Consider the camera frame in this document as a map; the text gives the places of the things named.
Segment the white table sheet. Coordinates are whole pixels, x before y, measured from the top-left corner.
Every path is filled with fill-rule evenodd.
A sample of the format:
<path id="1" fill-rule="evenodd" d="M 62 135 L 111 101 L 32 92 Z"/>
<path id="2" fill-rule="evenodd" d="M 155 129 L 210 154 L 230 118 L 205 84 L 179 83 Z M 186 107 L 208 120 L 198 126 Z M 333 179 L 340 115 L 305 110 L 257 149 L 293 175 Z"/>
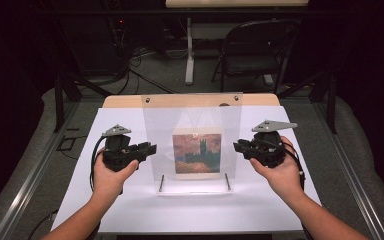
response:
<path id="1" fill-rule="evenodd" d="M 266 119 L 289 122 L 282 106 L 244 106 L 241 111 L 239 137 L 235 139 L 251 138 L 251 127 Z M 92 194 L 90 157 L 99 135 L 106 127 L 121 123 L 133 130 L 135 143 L 151 140 L 145 133 L 144 116 L 142 108 L 98 110 L 52 230 L 80 209 Z M 224 172 L 211 179 L 176 177 L 174 162 L 167 158 L 173 151 L 157 144 L 157 154 L 140 163 L 139 170 L 127 179 L 123 193 L 102 218 L 99 234 L 226 235 L 302 230 L 298 217 L 271 190 L 267 180 L 234 150 L 226 150 L 226 156 L 222 154 L 222 164 L 227 163 L 225 157 L 233 161 L 233 170 L 226 170 L 231 187 L 228 190 Z M 161 166 L 168 171 L 159 177 L 158 161 L 163 161 Z"/>

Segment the black folding chair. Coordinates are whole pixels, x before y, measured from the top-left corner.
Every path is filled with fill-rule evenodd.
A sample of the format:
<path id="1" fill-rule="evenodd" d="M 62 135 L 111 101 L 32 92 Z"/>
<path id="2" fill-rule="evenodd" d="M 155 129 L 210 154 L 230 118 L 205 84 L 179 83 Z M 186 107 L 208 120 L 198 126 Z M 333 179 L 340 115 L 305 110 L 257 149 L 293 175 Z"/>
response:
<path id="1" fill-rule="evenodd" d="M 282 82 L 299 23 L 291 19 L 250 21 L 230 30 L 222 42 L 211 81 L 225 78 L 275 76 L 273 91 Z"/>

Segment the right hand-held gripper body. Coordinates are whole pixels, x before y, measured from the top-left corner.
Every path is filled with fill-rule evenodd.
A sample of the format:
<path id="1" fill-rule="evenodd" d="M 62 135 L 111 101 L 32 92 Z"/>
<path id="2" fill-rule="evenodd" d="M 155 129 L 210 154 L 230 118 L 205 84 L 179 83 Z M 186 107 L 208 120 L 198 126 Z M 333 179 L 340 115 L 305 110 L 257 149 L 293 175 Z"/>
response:
<path id="1" fill-rule="evenodd" d="M 283 163 L 286 149 L 281 140 L 279 130 L 296 128 L 296 123 L 265 120 L 252 128 L 254 137 L 252 139 L 253 149 L 257 151 L 255 159 L 262 165 L 275 168 Z"/>

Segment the dark equipment with red light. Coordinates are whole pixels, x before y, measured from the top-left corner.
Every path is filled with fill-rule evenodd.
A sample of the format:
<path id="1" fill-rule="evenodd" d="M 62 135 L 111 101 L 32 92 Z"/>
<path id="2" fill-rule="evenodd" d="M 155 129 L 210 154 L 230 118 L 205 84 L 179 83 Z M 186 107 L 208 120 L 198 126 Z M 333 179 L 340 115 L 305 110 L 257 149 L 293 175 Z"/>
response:
<path id="1" fill-rule="evenodd" d="M 111 18 L 111 31 L 116 45 L 121 45 L 128 36 L 126 22 L 123 19 Z"/>

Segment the black metal frame stand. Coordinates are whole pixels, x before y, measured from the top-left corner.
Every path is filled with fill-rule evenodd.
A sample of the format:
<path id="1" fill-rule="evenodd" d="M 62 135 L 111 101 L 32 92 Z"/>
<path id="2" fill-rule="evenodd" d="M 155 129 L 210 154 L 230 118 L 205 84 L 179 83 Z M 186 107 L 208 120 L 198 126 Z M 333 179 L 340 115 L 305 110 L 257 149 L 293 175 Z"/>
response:
<path id="1" fill-rule="evenodd" d="M 82 99 L 82 94 L 77 87 L 77 84 L 86 86 L 88 89 L 98 93 L 103 97 L 108 97 L 111 93 L 98 85 L 90 82 L 86 78 L 74 73 L 58 73 L 54 81 L 55 94 L 55 110 L 56 110 L 56 125 L 54 132 L 58 132 L 65 123 L 64 112 L 64 96 L 67 96 L 70 101 L 79 102 Z"/>
<path id="2" fill-rule="evenodd" d="M 335 124 L 336 108 L 336 85 L 337 81 L 332 71 L 320 71 L 309 78 L 294 84 L 292 87 L 277 93 L 278 98 L 292 96 L 295 92 L 305 86 L 313 85 L 308 98 L 312 103 L 321 103 L 323 99 L 326 103 L 326 123 L 333 134 L 337 133 Z"/>

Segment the clear acrylic stand with metal legs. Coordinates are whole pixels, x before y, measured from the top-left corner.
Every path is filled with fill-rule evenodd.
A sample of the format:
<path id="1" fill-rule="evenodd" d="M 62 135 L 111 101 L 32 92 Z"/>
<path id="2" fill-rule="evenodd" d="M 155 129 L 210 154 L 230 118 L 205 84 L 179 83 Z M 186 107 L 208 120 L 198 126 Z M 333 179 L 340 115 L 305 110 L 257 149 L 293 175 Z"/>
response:
<path id="1" fill-rule="evenodd" d="M 233 142 L 239 138 L 243 95 L 205 93 L 148 95 L 142 98 L 147 139 L 157 145 L 151 158 L 158 194 L 224 194 L 234 189 L 236 153 Z M 220 127 L 220 176 L 185 180 L 175 175 L 172 135 L 176 128 Z"/>

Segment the person's right hand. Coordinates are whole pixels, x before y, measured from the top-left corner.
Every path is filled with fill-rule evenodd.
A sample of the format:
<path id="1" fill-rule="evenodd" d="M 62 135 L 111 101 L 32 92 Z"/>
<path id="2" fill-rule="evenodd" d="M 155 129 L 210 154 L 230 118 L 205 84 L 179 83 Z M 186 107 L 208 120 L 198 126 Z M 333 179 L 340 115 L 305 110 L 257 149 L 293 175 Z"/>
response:
<path id="1" fill-rule="evenodd" d="M 250 159 L 250 164 L 268 181 L 269 186 L 283 201 L 291 202 L 304 195 L 298 166 L 289 154 L 286 154 L 284 162 L 275 168 L 263 166 L 254 158 Z"/>

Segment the landscape painting card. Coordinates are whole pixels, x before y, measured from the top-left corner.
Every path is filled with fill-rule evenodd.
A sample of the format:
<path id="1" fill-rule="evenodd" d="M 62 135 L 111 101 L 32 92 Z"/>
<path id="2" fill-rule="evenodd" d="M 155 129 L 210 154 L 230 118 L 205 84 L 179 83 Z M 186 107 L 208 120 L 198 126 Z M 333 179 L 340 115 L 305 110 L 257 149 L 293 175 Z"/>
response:
<path id="1" fill-rule="evenodd" d="M 176 177 L 185 180 L 219 177 L 221 140 L 220 127 L 176 128 L 172 135 Z"/>

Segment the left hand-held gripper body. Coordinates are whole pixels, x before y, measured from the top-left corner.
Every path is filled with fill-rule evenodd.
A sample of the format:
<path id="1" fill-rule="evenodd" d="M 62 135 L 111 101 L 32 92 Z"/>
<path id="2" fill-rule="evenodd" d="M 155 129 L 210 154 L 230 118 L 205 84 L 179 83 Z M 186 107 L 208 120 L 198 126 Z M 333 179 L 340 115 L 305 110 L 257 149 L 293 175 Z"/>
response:
<path id="1" fill-rule="evenodd" d="M 131 138 L 127 136 L 127 133 L 130 133 L 129 129 L 116 124 L 102 134 L 106 138 L 103 162 L 108 169 L 114 172 L 122 170 L 136 159 L 129 145 Z"/>

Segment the person's left hand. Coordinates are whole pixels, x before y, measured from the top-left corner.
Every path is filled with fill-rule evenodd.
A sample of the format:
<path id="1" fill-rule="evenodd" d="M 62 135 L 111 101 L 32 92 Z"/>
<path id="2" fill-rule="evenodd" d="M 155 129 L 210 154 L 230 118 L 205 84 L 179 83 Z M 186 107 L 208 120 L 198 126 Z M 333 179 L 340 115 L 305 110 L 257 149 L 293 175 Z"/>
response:
<path id="1" fill-rule="evenodd" d="M 99 153 L 94 166 L 92 199 L 98 202 L 114 202 L 123 190 L 125 181 L 137 170 L 139 162 L 133 160 L 118 172 L 108 169 Z"/>

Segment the white desk with metal leg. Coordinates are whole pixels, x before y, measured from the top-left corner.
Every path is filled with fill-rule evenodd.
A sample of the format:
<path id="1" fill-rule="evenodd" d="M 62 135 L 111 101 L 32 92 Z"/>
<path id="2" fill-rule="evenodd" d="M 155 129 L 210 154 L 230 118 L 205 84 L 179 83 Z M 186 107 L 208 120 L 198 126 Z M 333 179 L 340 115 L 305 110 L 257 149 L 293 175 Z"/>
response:
<path id="1" fill-rule="evenodd" d="M 171 10 L 276 10 L 279 8 L 306 8 L 309 0 L 165 0 L 165 6 Z M 233 21 L 222 23 L 197 23 L 187 17 L 187 64 L 185 84 L 194 82 L 194 40 L 224 39 L 234 27 Z"/>

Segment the aluminium rail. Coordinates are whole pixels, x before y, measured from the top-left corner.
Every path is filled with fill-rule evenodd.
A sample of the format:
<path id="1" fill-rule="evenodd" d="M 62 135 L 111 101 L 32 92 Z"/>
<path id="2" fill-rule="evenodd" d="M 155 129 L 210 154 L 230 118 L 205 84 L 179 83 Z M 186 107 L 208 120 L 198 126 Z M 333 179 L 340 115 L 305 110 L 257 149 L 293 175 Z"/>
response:
<path id="1" fill-rule="evenodd" d="M 344 175 L 345 180 L 352 192 L 354 200 L 362 214 L 366 225 L 373 237 L 373 240 L 384 240 L 384 227 L 373 207 L 371 200 L 361 184 L 357 173 L 355 172 L 352 163 L 350 162 L 343 145 L 341 144 L 338 136 L 334 134 L 329 127 L 326 117 L 327 113 L 321 103 L 314 103 L 313 108 L 318 116 L 323 129 L 325 130 L 329 141 L 333 145 L 335 152 L 339 157 L 339 167 Z"/>
<path id="2" fill-rule="evenodd" d="M 63 104 L 63 123 L 55 132 L 56 103 L 45 102 L 39 124 L 19 163 L 0 194 L 0 240 L 8 240 L 39 185 L 53 151 L 78 109 L 77 102 Z"/>

